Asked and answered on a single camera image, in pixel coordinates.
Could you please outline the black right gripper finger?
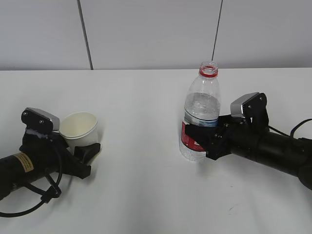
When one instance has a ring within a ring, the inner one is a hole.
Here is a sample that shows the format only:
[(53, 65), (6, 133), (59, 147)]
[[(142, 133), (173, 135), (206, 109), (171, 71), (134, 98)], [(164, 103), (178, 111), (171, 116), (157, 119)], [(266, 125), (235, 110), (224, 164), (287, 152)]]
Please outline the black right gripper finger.
[(234, 120), (233, 120), (233, 117), (231, 115), (223, 115), (223, 116), (219, 116), (217, 126), (218, 127), (227, 127), (227, 126), (233, 124), (233, 122), (234, 122)]
[(219, 146), (215, 134), (219, 127), (203, 127), (186, 124), (184, 134), (191, 139), (190, 147), (196, 152), (204, 153), (205, 156), (219, 156)]

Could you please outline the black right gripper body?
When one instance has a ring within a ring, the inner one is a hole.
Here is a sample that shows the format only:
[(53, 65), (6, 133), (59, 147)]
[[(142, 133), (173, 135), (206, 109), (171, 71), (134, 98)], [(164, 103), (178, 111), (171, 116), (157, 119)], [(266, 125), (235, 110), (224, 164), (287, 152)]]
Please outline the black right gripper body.
[(225, 123), (209, 133), (207, 158), (217, 160), (229, 154), (254, 160), (258, 146), (258, 134), (247, 124)]

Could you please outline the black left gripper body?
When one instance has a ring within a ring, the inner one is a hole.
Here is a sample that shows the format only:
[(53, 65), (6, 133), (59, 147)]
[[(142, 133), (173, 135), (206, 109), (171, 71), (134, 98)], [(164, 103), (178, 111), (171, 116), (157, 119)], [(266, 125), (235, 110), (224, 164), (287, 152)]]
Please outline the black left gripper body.
[(68, 151), (68, 144), (60, 134), (37, 135), (25, 133), (20, 150), (37, 160), (34, 167), (44, 172), (61, 172), (85, 179), (91, 174), (91, 166), (84, 165)]

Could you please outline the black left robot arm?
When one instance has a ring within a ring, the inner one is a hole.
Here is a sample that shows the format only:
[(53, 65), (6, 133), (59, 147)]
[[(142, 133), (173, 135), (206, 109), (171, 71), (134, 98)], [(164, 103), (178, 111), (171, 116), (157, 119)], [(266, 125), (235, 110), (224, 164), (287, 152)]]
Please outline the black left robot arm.
[(76, 146), (74, 153), (59, 133), (38, 137), (25, 133), (20, 152), (0, 160), (0, 197), (25, 187), (41, 195), (45, 203), (61, 194), (60, 179), (50, 174), (70, 175), (85, 179), (91, 174), (89, 161), (100, 151), (100, 143)]

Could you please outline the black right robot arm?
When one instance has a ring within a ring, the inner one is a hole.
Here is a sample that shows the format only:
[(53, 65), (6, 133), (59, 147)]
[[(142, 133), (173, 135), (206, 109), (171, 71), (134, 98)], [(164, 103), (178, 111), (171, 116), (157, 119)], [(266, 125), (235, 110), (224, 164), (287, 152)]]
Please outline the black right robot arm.
[(198, 143), (206, 157), (218, 160), (230, 154), (293, 175), (308, 189), (312, 187), (312, 141), (252, 129), (244, 118), (220, 116), (217, 126), (188, 124), (185, 133)]

